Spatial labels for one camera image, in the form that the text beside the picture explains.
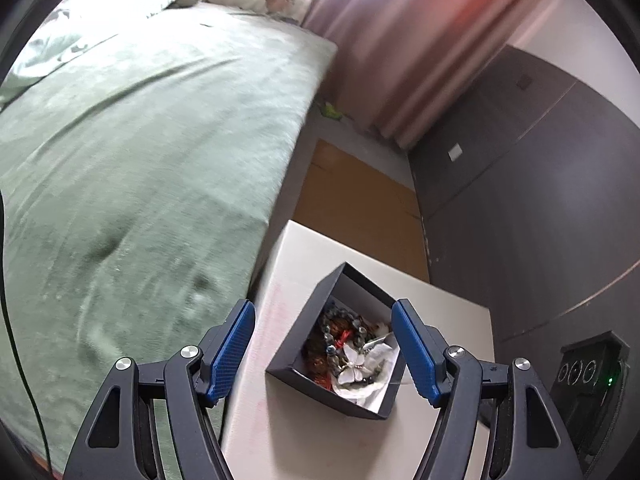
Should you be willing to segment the white organza pouch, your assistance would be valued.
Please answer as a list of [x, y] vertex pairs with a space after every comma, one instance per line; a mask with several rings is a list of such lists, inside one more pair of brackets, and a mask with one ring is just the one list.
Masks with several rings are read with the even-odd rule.
[[386, 323], [361, 323], [341, 336], [330, 356], [331, 389], [370, 412], [380, 410], [399, 358], [395, 335]]

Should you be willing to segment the black jewelry box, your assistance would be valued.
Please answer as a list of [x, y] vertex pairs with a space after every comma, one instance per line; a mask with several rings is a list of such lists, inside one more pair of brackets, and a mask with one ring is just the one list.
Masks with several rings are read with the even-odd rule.
[[267, 373], [344, 415], [388, 419], [406, 368], [394, 304], [354, 266], [340, 264], [316, 285]]

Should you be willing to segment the green bed mattress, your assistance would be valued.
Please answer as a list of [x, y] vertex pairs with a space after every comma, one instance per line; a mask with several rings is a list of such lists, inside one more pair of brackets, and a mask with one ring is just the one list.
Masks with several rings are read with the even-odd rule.
[[1, 418], [56, 470], [117, 359], [168, 358], [246, 294], [336, 52], [225, 6], [176, 18], [156, 58], [86, 53], [1, 115]]

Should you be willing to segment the dark wardrobe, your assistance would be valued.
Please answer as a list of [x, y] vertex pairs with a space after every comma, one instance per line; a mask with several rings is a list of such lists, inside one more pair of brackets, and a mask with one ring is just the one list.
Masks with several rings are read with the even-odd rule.
[[[448, 151], [459, 144], [454, 162]], [[488, 308], [498, 360], [552, 382], [567, 344], [628, 344], [598, 474], [639, 430], [639, 130], [583, 82], [506, 47], [411, 151], [432, 282]]]

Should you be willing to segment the brown cardboard sheet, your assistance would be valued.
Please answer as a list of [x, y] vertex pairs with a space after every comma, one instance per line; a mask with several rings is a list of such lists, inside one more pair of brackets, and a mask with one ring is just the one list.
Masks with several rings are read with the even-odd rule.
[[329, 142], [314, 148], [293, 220], [428, 280], [416, 193]]

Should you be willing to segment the small green floor object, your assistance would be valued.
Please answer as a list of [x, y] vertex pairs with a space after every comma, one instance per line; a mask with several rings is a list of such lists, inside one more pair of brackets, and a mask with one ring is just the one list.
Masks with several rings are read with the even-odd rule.
[[344, 117], [344, 115], [329, 102], [324, 102], [320, 105], [320, 113], [323, 117], [336, 120], [337, 122]]

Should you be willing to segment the pink curtain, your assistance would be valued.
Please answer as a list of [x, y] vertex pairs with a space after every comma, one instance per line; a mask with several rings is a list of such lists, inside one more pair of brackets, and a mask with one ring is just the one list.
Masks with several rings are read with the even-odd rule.
[[337, 46], [320, 92], [362, 130], [416, 145], [540, 0], [312, 0]]

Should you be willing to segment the light green duvet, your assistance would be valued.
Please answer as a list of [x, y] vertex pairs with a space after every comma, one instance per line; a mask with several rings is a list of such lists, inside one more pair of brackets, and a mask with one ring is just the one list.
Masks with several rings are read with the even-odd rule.
[[62, 0], [34, 31], [1, 83], [7, 108], [43, 79], [88, 53], [99, 65], [156, 58], [179, 43], [177, 14], [206, 0]]

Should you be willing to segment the white wall switch plate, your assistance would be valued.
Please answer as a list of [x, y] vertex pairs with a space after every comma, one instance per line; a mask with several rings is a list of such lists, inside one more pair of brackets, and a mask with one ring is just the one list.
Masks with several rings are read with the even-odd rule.
[[448, 151], [449, 159], [454, 162], [457, 158], [462, 155], [462, 148], [459, 144], [454, 144], [452, 148]]

